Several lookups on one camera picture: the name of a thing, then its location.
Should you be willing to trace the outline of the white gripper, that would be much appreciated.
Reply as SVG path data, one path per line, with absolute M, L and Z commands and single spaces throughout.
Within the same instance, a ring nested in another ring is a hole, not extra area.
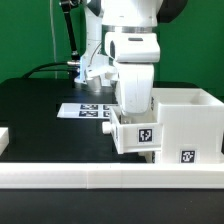
M 125 115 L 144 114 L 150 105 L 154 80 L 152 64 L 116 63 L 116 97 Z

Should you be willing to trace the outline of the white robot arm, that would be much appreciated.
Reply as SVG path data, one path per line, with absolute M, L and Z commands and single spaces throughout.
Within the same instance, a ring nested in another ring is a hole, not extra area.
M 146 113 L 160 46 L 154 29 L 177 18 L 188 0 L 83 0 L 87 49 L 82 76 L 98 91 L 116 84 L 123 114 Z

